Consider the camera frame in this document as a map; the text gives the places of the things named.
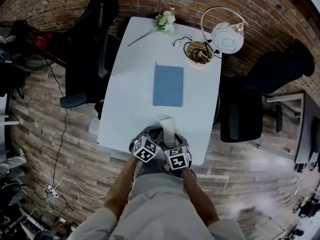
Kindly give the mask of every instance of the person's left arm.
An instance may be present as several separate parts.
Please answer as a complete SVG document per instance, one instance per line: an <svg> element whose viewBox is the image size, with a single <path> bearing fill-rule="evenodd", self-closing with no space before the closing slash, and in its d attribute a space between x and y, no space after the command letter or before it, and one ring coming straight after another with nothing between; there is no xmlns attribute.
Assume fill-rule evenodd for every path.
<svg viewBox="0 0 320 240"><path fill-rule="evenodd" d="M68 240L107 240L122 214L131 190L138 159L131 155L107 193L104 207L84 221Z"/></svg>

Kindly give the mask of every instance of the eyeglasses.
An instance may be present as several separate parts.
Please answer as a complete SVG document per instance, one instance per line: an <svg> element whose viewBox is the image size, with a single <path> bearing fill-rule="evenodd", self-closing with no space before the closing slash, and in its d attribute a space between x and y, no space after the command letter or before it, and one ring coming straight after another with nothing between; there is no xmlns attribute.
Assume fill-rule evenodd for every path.
<svg viewBox="0 0 320 240"><path fill-rule="evenodd" d="M173 39L171 44L172 44L172 46L179 47L182 44L182 40L184 42L186 42L186 43L191 42L192 41L192 36L189 35L189 34L185 34L182 38Z"/></svg>

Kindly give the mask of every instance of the shirt sleeve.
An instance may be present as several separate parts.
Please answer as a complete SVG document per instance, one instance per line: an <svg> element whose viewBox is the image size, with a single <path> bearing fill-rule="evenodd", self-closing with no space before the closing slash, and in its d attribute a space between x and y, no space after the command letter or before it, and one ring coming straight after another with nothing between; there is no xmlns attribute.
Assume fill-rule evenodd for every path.
<svg viewBox="0 0 320 240"><path fill-rule="evenodd" d="M215 240L246 240L238 223L232 219L222 219L208 226Z"/></svg>
<svg viewBox="0 0 320 240"><path fill-rule="evenodd" d="M68 237L68 240L108 240L117 225L116 215L108 208L100 208Z"/></svg>

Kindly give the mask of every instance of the white lamp shade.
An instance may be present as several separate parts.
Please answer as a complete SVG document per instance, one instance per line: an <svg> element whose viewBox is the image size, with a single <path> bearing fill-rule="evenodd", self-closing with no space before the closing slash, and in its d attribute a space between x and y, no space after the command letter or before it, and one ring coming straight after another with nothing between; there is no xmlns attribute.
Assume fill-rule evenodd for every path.
<svg viewBox="0 0 320 240"><path fill-rule="evenodd" d="M236 32L234 25L229 22L218 23L212 30L210 46L221 53L234 54L244 45L244 35L241 34L241 31L239 32Z"/></svg>

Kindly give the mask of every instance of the brick wall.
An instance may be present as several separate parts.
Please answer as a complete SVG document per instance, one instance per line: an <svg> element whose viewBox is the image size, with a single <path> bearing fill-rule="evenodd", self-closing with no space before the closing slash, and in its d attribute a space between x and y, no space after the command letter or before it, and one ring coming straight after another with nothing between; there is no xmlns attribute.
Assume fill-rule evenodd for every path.
<svg viewBox="0 0 320 240"><path fill-rule="evenodd" d="M316 61L312 77L302 77L278 90L278 93L307 90L320 104L320 31L319 13L308 0L118 0L119 17L113 28L118 30L132 16L154 18L170 7L176 11L177 23L200 27L203 11L213 6L227 6L241 13L247 27L245 44L234 55L224 56L223 71L229 75L246 74L265 52L283 51L301 40ZM87 7L89 0L1 0L0 20L26 19L43 31L71 28ZM213 11L205 17L205 26L212 28L221 20L236 22L229 12Z"/></svg>

